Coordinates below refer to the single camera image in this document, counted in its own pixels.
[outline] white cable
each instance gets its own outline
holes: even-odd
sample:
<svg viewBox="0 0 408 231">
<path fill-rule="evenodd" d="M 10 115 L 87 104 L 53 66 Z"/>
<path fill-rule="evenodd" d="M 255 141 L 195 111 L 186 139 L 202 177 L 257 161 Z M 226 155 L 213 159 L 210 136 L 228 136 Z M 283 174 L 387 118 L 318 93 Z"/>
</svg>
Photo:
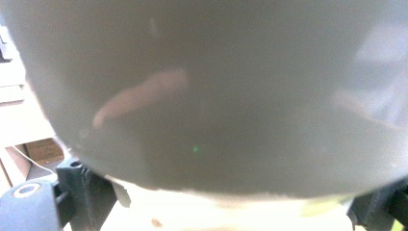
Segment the white cable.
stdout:
<svg viewBox="0 0 408 231">
<path fill-rule="evenodd" d="M 18 148 L 16 148 L 15 146 L 13 146 L 13 148 L 18 152 L 18 154 L 20 154 L 21 156 L 23 156 L 25 159 L 29 160 L 31 163 L 33 163 L 34 165 L 36 165 L 37 167 L 44 169 L 46 171 L 51 172 L 52 174 L 55 174 L 55 172 L 47 167 L 42 167 L 41 165 L 39 165 L 37 162 L 33 161 L 30 157 L 26 156 L 24 153 L 22 153 L 20 150 L 18 150 Z"/>
</svg>

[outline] cardboard box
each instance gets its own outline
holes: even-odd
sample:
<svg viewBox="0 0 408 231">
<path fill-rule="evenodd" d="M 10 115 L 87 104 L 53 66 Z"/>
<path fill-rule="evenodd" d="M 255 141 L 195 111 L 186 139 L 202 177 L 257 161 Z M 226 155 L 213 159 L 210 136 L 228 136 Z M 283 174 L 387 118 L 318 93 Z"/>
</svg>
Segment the cardboard box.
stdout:
<svg viewBox="0 0 408 231">
<path fill-rule="evenodd" d="M 30 158 L 40 165 L 59 161 L 64 158 L 63 150 L 53 139 L 28 142 L 25 146 Z"/>
</svg>

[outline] gray plastic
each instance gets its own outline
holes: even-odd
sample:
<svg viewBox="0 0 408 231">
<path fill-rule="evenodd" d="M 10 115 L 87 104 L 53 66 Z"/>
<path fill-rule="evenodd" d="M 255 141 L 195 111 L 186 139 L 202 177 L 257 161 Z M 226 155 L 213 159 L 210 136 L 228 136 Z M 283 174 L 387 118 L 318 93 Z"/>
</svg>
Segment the gray plastic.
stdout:
<svg viewBox="0 0 408 231">
<path fill-rule="evenodd" d="M 318 196 L 408 173 L 405 1 L 5 1 L 42 106 L 143 187 Z"/>
</svg>

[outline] white surface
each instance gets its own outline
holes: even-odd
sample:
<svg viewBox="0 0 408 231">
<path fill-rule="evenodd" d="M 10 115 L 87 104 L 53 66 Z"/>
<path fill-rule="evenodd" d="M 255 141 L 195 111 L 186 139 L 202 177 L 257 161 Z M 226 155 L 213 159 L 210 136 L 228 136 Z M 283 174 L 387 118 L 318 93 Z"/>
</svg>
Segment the white surface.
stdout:
<svg viewBox="0 0 408 231">
<path fill-rule="evenodd" d="M 22 103 L 0 105 L 0 147 L 39 141 L 55 136 L 55 132 L 39 103 L 27 86 Z"/>
<path fill-rule="evenodd" d="M 14 54 L 11 62 L 0 63 L 0 87 L 24 85 L 25 75 L 26 70 L 18 54 Z"/>
<path fill-rule="evenodd" d="M 269 194 L 228 196 L 151 191 L 115 181 L 125 187 L 132 203 L 130 208 L 116 203 L 102 227 L 103 231 L 352 230 L 351 221 L 346 215 L 348 205 L 335 204 L 324 212 L 305 215 L 305 206 L 310 206 L 310 200 Z"/>
</svg>

